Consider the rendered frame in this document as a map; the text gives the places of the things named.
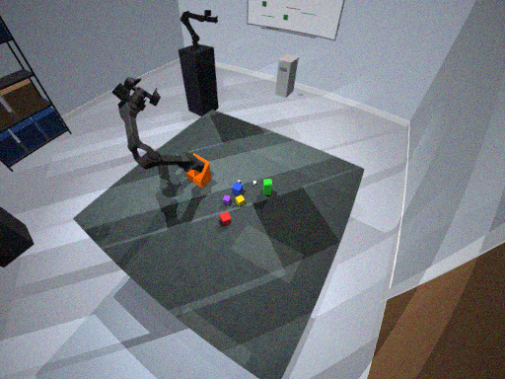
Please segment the blue block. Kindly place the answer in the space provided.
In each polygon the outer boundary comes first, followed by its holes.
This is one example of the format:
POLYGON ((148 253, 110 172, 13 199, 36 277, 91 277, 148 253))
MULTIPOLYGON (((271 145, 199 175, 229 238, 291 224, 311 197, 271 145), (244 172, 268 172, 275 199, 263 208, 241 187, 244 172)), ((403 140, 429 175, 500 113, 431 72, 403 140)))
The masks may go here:
POLYGON ((240 195, 242 190, 243 190, 242 184, 234 183, 234 185, 232 187, 232 193, 240 195))

